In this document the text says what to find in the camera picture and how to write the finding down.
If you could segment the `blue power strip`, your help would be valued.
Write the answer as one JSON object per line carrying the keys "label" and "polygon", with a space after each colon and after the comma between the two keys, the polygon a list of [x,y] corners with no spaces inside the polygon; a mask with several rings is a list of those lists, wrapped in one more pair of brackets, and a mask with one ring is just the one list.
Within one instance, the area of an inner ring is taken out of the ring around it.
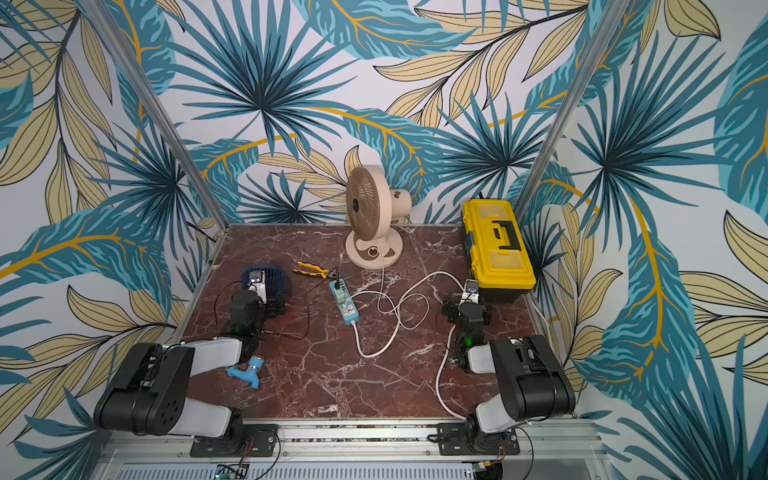
{"label": "blue power strip", "polygon": [[[347,294],[347,298],[346,298],[346,301],[344,303],[338,303],[336,301],[336,298],[335,298],[335,295],[334,295],[333,284],[335,282],[337,282],[337,281],[340,281],[342,283],[342,285],[344,286],[344,290],[345,290],[345,292]],[[359,320],[359,312],[358,312],[357,307],[356,307],[356,305],[354,303],[352,295],[350,294],[350,292],[349,292],[349,290],[347,288],[347,285],[346,285],[345,281],[342,278],[338,278],[336,280],[330,281],[329,285],[330,285],[330,290],[331,290],[331,292],[332,292],[332,294],[334,296],[336,305],[337,305],[337,307],[339,309],[339,312],[340,312],[340,314],[341,314],[341,316],[343,318],[344,323],[346,325],[351,325],[351,324],[357,322]]]}

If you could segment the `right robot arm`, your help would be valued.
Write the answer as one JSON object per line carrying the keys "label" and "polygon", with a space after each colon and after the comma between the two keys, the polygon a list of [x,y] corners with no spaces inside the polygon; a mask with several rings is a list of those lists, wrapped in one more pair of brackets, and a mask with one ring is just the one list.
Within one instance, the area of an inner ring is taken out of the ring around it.
{"label": "right robot arm", "polygon": [[490,308],[459,294],[444,300],[441,313],[451,324],[444,360],[468,374],[492,375],[498,386],[494,397],[467,414],[453,414],[464,421],[468,439],[499,437],[527,422],[574,412],[573,387],[544,336],[488,341]]}

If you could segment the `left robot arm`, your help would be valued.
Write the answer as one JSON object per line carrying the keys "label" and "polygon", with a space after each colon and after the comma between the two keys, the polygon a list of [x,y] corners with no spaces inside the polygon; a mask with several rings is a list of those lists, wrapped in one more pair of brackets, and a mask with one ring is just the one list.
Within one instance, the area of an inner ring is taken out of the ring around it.
{"label": "left robot arm", "polygon": [[236,292],[224,334],[209,340],[131,347],[93,414],[105,430],[134,435],[238,438],[238,413],[188,396],[191,378],[216,369],[254,389],[265,360],[257,355],[264,323],[285,312],[285,291]]}

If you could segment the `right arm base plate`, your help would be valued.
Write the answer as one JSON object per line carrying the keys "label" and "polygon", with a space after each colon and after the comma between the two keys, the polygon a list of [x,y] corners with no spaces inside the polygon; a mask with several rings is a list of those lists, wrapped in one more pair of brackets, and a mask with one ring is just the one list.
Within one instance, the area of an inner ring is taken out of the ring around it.
{"label": "right arm base plate", "polygon": [[439,423],[427,440],[438,445],[442,456],[501,457],[520,453],[514,431],[488,434],[467,422]]}

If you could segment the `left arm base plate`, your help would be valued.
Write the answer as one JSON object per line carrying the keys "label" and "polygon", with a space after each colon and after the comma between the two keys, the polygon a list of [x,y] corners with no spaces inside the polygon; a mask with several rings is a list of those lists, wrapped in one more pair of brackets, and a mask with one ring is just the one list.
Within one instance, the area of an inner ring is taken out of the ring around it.
{"label": "left arm base plate", "polygon": [[220,437],[195,436],[192,458],[271,457],[277,446],[277,424],[244,424]]}

